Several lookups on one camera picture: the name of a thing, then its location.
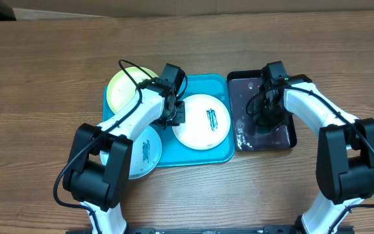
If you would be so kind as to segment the green scrubbing sponge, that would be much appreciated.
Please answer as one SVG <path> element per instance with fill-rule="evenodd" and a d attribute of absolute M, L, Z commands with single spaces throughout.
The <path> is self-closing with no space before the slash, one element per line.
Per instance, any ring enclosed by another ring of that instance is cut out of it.
<path fill-rule="evenodd" d="M 259 126 L 257 132 L 260 135 L 266 135 L 266 134 L 271 134 L 275 130 L 276 130 L 275 127 L 274 128 L 270 128 L 270 127 L 266 127 L 266 126 Z"/>

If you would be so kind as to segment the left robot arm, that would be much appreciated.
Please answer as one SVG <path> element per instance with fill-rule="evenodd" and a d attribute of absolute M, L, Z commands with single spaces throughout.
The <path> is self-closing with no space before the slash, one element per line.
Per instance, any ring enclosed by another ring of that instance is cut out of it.
<path fill-rule="evenodd" d="M 185 121 L 185 72 L 166 64 L 161 76 L 135 83 L 133 98 L 98 125 L 82 124 L 75 133 L 68 162 L 56 178 L 53 197 L 63 207 L 84 209 L 90 233 L 124 233 L 120 202 L 128 188 L 134 141 L 151 124 L 162 128 Z"/>

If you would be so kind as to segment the white plate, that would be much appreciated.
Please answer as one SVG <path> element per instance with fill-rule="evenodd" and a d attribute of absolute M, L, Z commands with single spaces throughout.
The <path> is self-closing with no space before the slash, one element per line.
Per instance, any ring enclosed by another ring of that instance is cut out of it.
<path fill-rule="evenodd" d="M 173 126 L 177 139 L 193 150 L 209 150 L 221 144 L 231 128 L 226 106 L 207 94 L 195 94 L 183 102 L 185 122 Z"/>

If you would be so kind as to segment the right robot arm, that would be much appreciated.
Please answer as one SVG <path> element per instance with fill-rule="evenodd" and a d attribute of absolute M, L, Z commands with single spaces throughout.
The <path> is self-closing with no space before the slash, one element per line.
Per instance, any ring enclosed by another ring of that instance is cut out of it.
<path fill-rule="evenodd" d="M 245 111 L 268 133 L 298 116 L 317 136 L 319 194 L 295 233 L 337 233 L 356 208 L 374 208 L 374 119 L 359 119 L 326 98 L 306 75 L 290 76 L 281 61 L 261 70 L 259 91 Z"/>

